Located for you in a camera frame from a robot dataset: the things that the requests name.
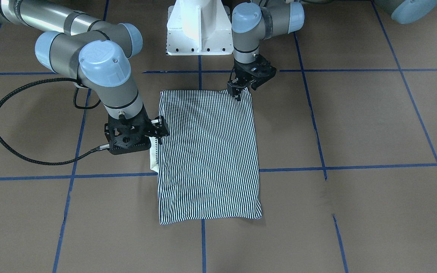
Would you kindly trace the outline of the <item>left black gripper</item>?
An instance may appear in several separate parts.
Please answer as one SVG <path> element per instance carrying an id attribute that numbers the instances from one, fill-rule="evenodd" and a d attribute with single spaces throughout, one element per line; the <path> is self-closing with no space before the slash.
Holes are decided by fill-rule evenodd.
<path id="1" fill-rule="evenodd" d="M 277 73 L 277 69 L 262 55 L 255 55 L 253 62 L 241 63 L 234 60 L 234 66 L 227 81 L 227 92 L 237 101 L 241 100 L 242 91 L 251 87 L 253 90 L 270 79 Z"/>

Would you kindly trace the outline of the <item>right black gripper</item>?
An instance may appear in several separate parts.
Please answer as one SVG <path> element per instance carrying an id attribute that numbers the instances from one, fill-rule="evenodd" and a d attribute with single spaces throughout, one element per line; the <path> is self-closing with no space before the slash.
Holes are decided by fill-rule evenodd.
<path id="1" fill-rule="evenodd" d="M 146 151 L 151 148 L 151 138 L 161 138 L 170 135 L 168 123 L 164 116 L 149 119 L 146 111 L 140 111 L 133 118 L 127 119 L 122 114 L 117 119 L 108 115 L 104 135 L 109 143 L 111 154 L 126 154 Z"/>

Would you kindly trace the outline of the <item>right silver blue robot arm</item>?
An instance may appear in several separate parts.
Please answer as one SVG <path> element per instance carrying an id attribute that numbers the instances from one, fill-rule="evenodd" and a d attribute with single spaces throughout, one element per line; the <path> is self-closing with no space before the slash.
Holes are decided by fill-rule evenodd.
<path id="1" fill-rule="evenodd" d="M 69 81 L 76 88 L 94 90 L 108 113 L 107 143 L 90 153 L 145 151 L 151 148 L 151 138 L 160 142 L 169 135 L 163 116 L 148 118 L 132 76 L 129 59 L 143 47 L 142 35 L 134 25 L 112 24 L 45 0 L 0 0 L 0 23 L 41 30 L 35 42 L 35 56 L 44 67 L 61 75 L 17 88 L 0 101 L 0 109 L 26 88 Z M 1 136 L 0 143 L 18 155 Z"/>

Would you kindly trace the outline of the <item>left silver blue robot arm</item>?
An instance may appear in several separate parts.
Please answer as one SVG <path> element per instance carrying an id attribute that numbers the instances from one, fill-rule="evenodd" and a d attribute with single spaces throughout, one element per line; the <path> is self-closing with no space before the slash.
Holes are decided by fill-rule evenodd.
<path id="1" fill-rule="evenodd" d="M 252 0 L 232 11 L 234 65 L 227 92 L 237 101 L 247 88 L 256 90 L 277 69 L 259 52 L 262 40 L 300 30 L 305 24 L 303 4 L 326 5 L 329 0 Z"/>

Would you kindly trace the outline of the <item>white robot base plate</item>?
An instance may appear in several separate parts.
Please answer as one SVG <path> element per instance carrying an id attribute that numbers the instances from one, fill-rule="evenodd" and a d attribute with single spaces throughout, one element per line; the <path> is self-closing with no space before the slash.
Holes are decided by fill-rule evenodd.
<path id="1" fill-rule="evenodd" d="M 229 55 L 233 48 L 230 9 L 222 1 L 177 0 L 168 7 L 168 55 Z"/>

